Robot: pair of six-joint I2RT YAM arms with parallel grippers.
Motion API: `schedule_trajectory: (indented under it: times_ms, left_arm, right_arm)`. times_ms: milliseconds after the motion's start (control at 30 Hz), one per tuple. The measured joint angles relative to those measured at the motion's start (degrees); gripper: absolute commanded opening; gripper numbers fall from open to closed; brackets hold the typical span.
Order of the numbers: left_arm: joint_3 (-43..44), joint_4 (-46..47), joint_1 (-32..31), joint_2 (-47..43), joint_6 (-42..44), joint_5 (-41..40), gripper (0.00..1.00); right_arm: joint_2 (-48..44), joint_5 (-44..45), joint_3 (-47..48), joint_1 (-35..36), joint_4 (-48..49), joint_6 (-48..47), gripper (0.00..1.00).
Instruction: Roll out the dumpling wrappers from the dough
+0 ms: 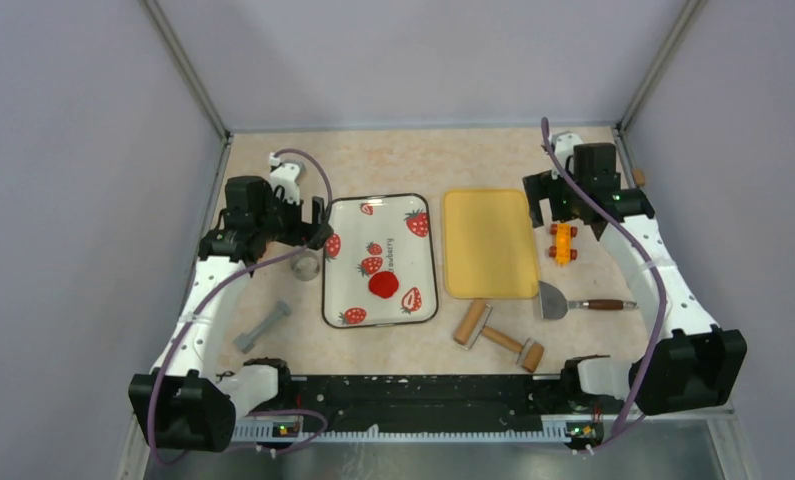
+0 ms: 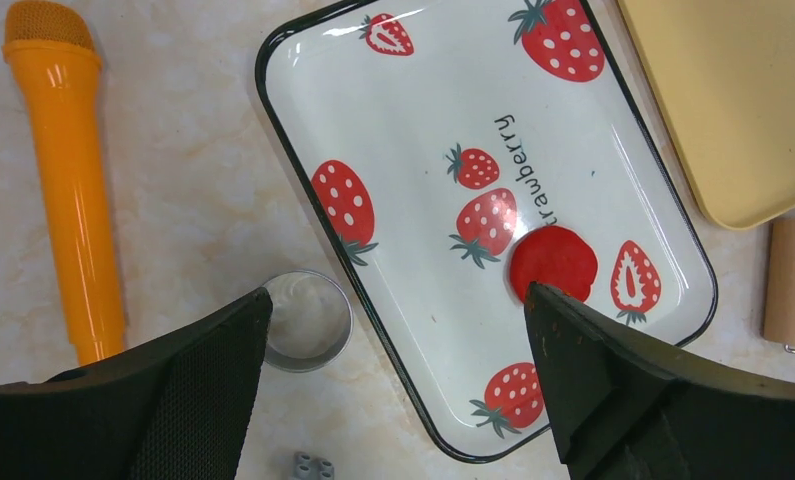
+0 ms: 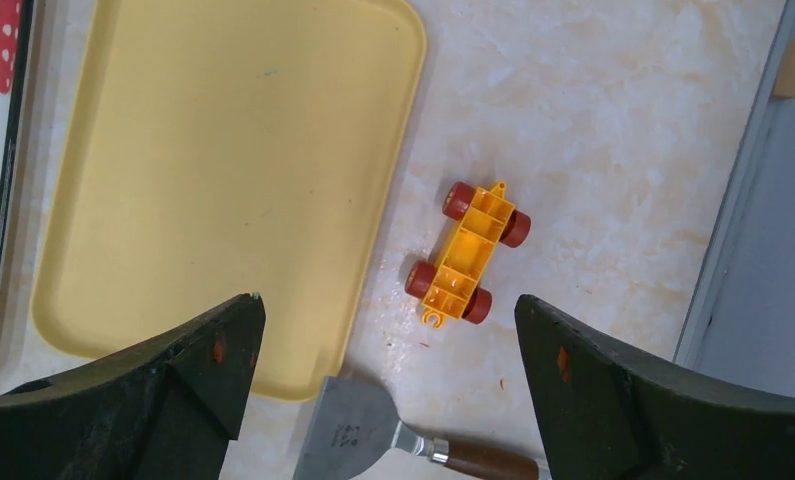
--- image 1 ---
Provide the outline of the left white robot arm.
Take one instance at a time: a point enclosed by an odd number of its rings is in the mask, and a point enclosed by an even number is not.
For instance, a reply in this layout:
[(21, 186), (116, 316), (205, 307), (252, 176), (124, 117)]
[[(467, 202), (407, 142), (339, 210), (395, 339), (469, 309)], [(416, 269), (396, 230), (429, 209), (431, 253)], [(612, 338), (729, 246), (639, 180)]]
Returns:
[(331, 236), (330, 196), (311, 200), (302, 217), (299, 183), (238, 176), (227, 181), (215, 226), (201, 239), (189, 297), (156, 363), (136, 374), (128, 397), (152, 454), (162, 450), (222, 452), (238, 420), (263, 406), (292, 404), (287, 364), (250, 360), (218, 376), (219, 350), (253, 274)]

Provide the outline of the strawberry print white tray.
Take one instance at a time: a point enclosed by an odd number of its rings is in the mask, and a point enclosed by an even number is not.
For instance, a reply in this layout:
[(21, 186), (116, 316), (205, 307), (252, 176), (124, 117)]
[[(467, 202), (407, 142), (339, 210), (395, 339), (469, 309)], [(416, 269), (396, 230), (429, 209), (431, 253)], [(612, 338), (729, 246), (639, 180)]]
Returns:
[[(339, 329), (431, 320), (438, 311), (431, 221), (417, 193), (346, 197), (331, 204), (333, 235), (323, 248), (321, 313)], [(392, 271), (400, 282), (389, 299), (368, 289), (371, 276)]]

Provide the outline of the wooden double-ended rolling pin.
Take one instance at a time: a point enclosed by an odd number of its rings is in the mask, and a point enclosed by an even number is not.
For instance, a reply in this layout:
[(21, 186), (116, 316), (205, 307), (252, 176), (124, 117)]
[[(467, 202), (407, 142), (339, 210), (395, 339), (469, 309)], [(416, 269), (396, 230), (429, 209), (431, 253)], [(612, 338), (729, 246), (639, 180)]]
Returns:
[(488, 325), (493, 308), (482, 299), (475, 299), (454, 330), (453, 341), (470, 350), (479, 338), (512, 352), (517, 356), (515, 364), (528, 373), (535, 373), (541, 363), (545, 348), (532, 338), (518, 341), (504, 332)]

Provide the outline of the red dough disc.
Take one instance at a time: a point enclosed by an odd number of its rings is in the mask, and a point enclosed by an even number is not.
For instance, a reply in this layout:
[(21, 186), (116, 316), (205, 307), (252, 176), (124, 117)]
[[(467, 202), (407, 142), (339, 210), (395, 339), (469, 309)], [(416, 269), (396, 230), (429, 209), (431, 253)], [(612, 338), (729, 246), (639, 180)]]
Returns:
[(381, 271), (373, 274), (368, 282), (369, 291), (382, 299), (391, 298), (400, 288), (400, 282), (392, 271)]

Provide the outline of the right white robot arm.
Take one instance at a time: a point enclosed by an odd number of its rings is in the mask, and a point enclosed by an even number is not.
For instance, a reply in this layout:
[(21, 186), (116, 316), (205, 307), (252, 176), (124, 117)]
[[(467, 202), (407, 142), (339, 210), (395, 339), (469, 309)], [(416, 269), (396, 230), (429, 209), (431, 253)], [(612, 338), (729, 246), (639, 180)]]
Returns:
[(555, 222), (580, 220), (615, 261), (650, 338), (635, 361), (606, 355), (567, 361), (562, 404), (585, 412), (600, 395), (631, 401), (655, 416), (716, 407), (732, 393), (747, 354), (737, 329), (725, 330), (696, 300), (662, 240), (655, 210), (637, 187), (624, 188), (612, 143), (585, 143), (564, 133), (544, 145), (552, 169), (523, 179), (530, 218), (540, 203)]

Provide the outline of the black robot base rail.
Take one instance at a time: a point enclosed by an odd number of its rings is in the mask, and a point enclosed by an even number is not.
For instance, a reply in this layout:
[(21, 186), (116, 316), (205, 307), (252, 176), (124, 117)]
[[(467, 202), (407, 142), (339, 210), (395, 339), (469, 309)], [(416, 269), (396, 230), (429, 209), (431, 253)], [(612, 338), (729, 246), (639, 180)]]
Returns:
[(576, 396), (556, 376), (310, 375), (281, 380), (262, 411), (293, 408), (323, 415), (330, 432), (536, 432), (552, 415), (616, 414), (621, 401)]

